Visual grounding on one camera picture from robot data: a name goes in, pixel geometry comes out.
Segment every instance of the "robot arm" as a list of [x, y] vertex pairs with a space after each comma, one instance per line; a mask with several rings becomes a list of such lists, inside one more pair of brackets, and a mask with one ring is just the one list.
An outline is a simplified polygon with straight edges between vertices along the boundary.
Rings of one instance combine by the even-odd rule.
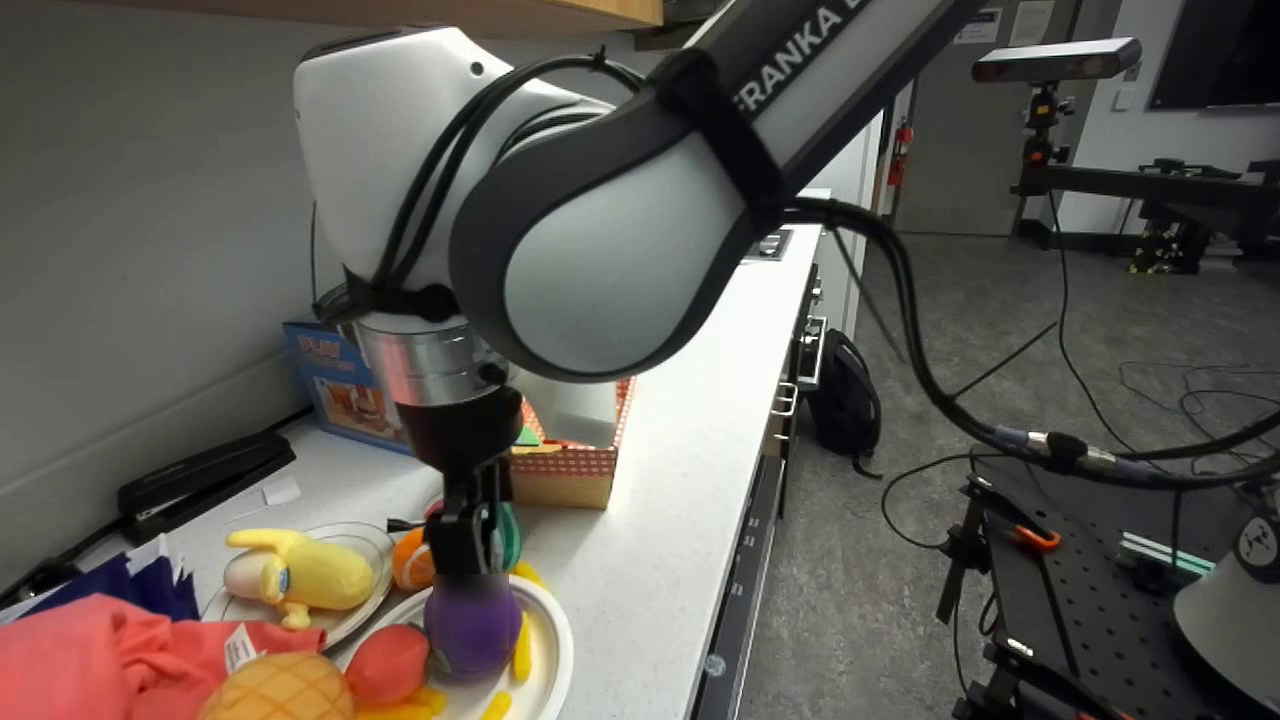
[[[452, 28], [296, 68], [320, 228], [348, 268], [336, 316], [444, 472], [448, 508], [428, 524], [444, 592], [496, 576], [492, 508], [520, 432], [508, 360], [580, 384], [680, 352], [780, 220], [752, 184], [796, 196], [972, 8], [736, 0], [616, 108], [508, 84], [512, 68]], [[664, 88], [688, 64], [704, 96], [680, 112]], [[752, 152], [736, 160], [696, 108]]]

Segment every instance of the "black bag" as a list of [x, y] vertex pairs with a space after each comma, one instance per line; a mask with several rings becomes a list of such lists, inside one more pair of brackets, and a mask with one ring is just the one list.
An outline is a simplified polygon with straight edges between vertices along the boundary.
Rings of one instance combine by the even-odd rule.
[[836, 328], [828, 328], [824, 376], [820, 388], [808, 396], [808, 412], [816, 424], [816, 440], [828, 452], [848, 456], [852, 468], [868, 472], [864, 464], [876, 456], [880, 444], [880, 396], [868, 360]]

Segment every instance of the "cardboard box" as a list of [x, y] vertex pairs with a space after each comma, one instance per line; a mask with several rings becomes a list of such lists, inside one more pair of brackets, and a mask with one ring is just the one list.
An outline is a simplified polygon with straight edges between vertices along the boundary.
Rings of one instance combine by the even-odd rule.
[[[348, 336], [328, 324], [292, 320], [284, 324], [284, 340], [292, 372], [304, 384], [320, 428], [412, 456], [396, 404], [384, 400]], [[592, 512], [608, 508], [628, 384], [620, 384], [616, 396], [620, 420], [608, 448], [548, 440], [536, 424], [536, 412], [524, 404], [524, 436], [536, 436], [540, 444], [512, 448], [516, 504]]]

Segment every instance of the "shelf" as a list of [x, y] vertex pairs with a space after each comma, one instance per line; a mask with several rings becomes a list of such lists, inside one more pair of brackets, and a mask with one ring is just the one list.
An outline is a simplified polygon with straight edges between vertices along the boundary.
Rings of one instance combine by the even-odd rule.
[[96, 0], [164, 12], [260, 16], [348, 28], [460, 24], [472, 36], [584, 36], [660, 28], [664, 0]]

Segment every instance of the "red cloth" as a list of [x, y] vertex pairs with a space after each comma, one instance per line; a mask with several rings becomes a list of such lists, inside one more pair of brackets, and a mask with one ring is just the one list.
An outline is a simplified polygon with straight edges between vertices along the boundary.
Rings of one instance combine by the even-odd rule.
[[[184, 720], [224, 684], [240, 624], [172, 624], [88, 596], [0, 628], [0, 716]], [[256, 652], [320, 652], [324, 632], [244, 624]]]

